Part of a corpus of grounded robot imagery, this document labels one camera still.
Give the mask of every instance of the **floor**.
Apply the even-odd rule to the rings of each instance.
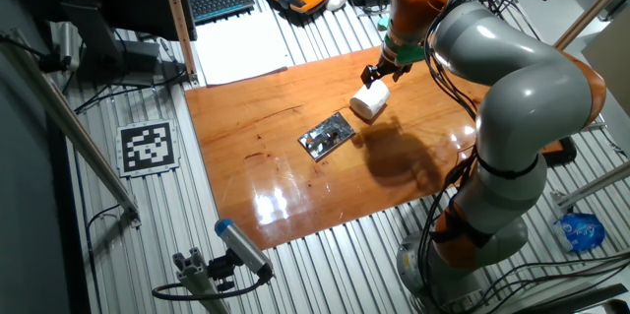
[[[538,32],[540,39],[548,44],[553,44],[569,27],[589,8],[595,0],[519,0],[530,23]],[[565,51],[584,61],[582,50],[587,44],[606,26],[595,18],[585,29],[569,44]],[[606,121],[608,131],[615,143],[626,153],[630,153],[630,118],[612,98],[606,100],[601,113]]]
[[[360,11],[350,6],[336,13],[324,13],[316,20],[291,25],[272,11],[264,0],[256,2],[257,11],[274,15],[283,32],[292,64],[369,48],[380,45],[382,41],[382,33],[376,30],[379,17],[361,15]],[[534,4],[530,7],[533,10],[526,8],[525,3],[528,2]],[[522,3],[528,15],[540,13],[534,0],[522,0]],[[572,4],[563,5],[573,8],[575,15],[579,15]],[[536,15],[532,15],[533,27],[548,23],[540,16],[536,18]],[[517,29],[533,34],[517,13],[510,12],[506,20]],[[563,30],[545,30],[540,35],[549,42],[555,40],[554,35],[559,35]],[[123,36],[135,38],[132,32],[123,32]],[[78,50],[80,40],[77,37],[75,43]],[[181,61],[182,55],[177,45],[171,47]],[[197,59],[202,53],[197,52]],[[168,57],[163,51],[162,58],[168,60]],[[204,84],[202,72],[200,85]],[[95,93],[95,88],[86,85],[71,88],[71,105],[83,103]],[[88,261],[86,234],[81,233],[94,313],[98,312],[99,301],[103,313],[204,312],[197,302],[166,302],[151,297],[152,287],[176,282],[171,255],[187,253],[191,247],[199,247],[206,259],[211,259],[221,256],[225,250],[221,240],[212,232],[219,217],[184,100],[184,91],[191,88],[189,84],[181,84],[120,94],[101,101],[80,115],[82,123],[112,165],[116,161],[116,129],[129,123],[172,119],[177,123],[178,139],[182,141],[179,146],[179,168],[124,180],[125,186],[139,203],[142,226],[131,228],[119,221],[121,215],[117,210],[94,222],[90,236],[96,261],[96,278],[93,278]],[[625,158],[612,150],[606,137],[609,138],[607,131],[601,129],[573,136],[579,151],[575,162],[549,169],[543,197],[525,217],[531,230],[530,242],[509,260],[477,272],[474,277],[481,286],[488,285],[525,262],[576,258],[563,253],[553,240],[549,225],[557,216],[548,195],[553,189],[571,192],[624,162]],[[84,213],[78,207],[77,217],[79,222],[83,222],[113,206],[115,201],[72,146],[69,146],[68,153],[70,160],[75,161],[71,165],[75,201],[86,208]],[[621,181],[578,204],[580,212],[598,215],[608,231],[603,245],[582,254],[582,258],[599,258],[630,248],[627,239],[630,233],[630,201],[625,197],[627,195],[630,195],[630,185],[627,181]],[[265,254],[271,259],[276,272],[271,284],[226,302],[233,313],[247,314],[423,312],[398,278],[395,254],[401,240],[421,228],[428,205],[429,200],[415,200],[268,249]],[[533,269],[519,272],[509,280],[574,270]],[[244,288],[254,282],[254,277],[247,270],[237,269],[234,280],[237,287]],[[518,301],[506,307],[505,312],[514,312],[547,298],[552,292],[579,284],[577,281],[563,281],[554,283],[552,291],[528,290],[516,296]],[[507,289],[502,290],[499,298],[506,295]],[[466,307],[467,301],[476,301],[478,298],[478,292],[474,292],[458,303],[457,307]]]

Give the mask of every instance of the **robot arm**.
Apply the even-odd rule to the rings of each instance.
[[[425,268],[438,281],[498,263],[527,242],[521,215],[546,182],[540,150],[591,123],[605,100],[603,80],[586,64],[515,30],[479,2],[449,7],[450,1],[391,0],[379,62],[361,76],[369,85],[407,72],[424,58],[409,52],[449,8],[432,31],[431,50],[452,73],[491,86],[475,119],[477,163],[435,224]],[[399,274],[411,292],[422,289],[422,266],[414,266],[420,241],[410,235],[398,254]]]
[[[397,81],[398,77],[407,73],[411,63],[423,57],[418,45],[448,2],[449,0],[391,0],[390,24],[381,45],[381,56],[376,66],[365,68],[361,74],[363,83],[369,86],[374,79],[388,74],[394,74]]]

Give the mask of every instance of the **metal rod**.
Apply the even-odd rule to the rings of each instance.
[[[580,187],[575,192],[569,195],[563,196],[558,201],[558,206],[561,210],[566,210],[569,207],[575,205],[576,202],[588,197],[599,191],[600,189],[630,176],[630,161],[626,161],[621,165],[615,167],[606,174],[598,177],[594,181]]]
[[[0,44],[0,52],[12,63],[15,70],[39,99],[46,113],[57,123],[96,176],[111,192],[111,195],[120,203],[128,216],[134,220],[133,224],[135,226],[140,225],[136,201],[130,196],[118,175],[98,151],[94,141],[83,128],[50,76],[41,73],[32,56],[22,48],[5,43]]]
[[[569,43],[571,43],[575,37],[580,34],[584,30],[584,28],[598,15],[598,13],[603,9],[610,0],[595,0],[595,4],[591,6],[591,8],[587,9],[578,20],[571,25],[571,27],[564,33],[553,45],[557,49],[566,48]]]
[[[190,45],[190,36],[188,35],[188,27],[186,26],[186,18],[184,17],[184,9],[181,6],[181,0],[168,0],[168,2],[170,3],[170,12],[175,22],[179,44],[181,45],[181,50],[184,53],[186,72],[193,77],[191,79],[197,79],[197,70],[195,69],[195,60],[193,58],[193,48]]]

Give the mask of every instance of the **monitor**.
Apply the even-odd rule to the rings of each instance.
[[[180,0],[191,40],[195,25],[188,0]],[[86,44],[77,71],[80,80],[117,82],[130,72],[153,76],[159,46],[120,42],[113,28],[139,31],[177,40],[169,0],[20,0],[35,17],[51,22],[70,21]]]

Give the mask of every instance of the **white paper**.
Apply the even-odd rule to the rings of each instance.
[[[271,12],[198,26],[195,47],[208,85],[276,72],[290,59]]]

